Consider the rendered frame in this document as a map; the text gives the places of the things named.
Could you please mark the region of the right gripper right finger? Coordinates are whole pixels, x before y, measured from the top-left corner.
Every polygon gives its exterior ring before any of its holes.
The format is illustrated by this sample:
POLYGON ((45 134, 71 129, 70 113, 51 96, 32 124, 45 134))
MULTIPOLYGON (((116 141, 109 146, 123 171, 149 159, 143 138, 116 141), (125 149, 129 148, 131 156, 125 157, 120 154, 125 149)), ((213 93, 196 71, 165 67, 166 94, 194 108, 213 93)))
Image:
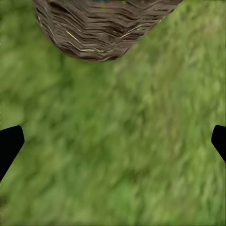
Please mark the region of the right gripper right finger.
POLYGON ((211 141, 226 163, 226 127, 216 125, 211 141))

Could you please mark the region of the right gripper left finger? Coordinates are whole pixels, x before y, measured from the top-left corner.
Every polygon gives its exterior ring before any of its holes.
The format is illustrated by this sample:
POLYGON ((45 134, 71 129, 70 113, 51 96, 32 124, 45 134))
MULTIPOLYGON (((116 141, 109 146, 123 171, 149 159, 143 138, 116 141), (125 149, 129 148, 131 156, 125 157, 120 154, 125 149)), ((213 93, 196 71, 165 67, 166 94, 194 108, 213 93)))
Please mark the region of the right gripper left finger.
POLYGON ((24 144, 20 125, 0 130, 0 182, 24 144))

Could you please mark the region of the wicker basket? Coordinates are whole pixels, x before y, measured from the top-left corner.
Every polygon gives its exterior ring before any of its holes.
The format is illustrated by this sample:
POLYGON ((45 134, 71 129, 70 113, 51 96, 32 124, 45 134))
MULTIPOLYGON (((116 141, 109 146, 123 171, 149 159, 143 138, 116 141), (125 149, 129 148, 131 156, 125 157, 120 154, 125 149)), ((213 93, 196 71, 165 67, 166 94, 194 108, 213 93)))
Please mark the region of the wicker basket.
POLYGON ((83 63, 96 63, 124 56, 183 0, 31 2, 42 32, 60 52, 83 63))

